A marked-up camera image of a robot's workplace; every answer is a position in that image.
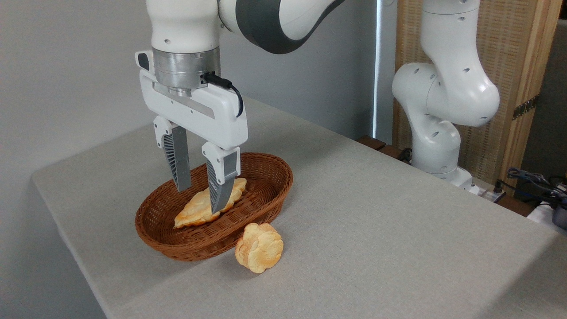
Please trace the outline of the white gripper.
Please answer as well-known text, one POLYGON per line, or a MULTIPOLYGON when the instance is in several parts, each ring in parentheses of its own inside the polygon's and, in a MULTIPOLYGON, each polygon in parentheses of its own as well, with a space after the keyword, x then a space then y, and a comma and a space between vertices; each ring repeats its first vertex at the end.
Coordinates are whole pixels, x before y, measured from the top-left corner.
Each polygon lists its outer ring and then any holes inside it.
POLYGON ((144 101, 160 115, 153 121, 157 145, 164 150, 174 183, 182 192, 192 186, 186 129, 208 141, 202 153, 207 158, 211 212, 215 214, 227 205, 235 178, 241 174, 239 146, 249 137, 246 113, 238 117, 237 94, 217 85, 193 89, 188 97, 170 93, 158 83, 152 59, 151 51, 136 52, 144 101))

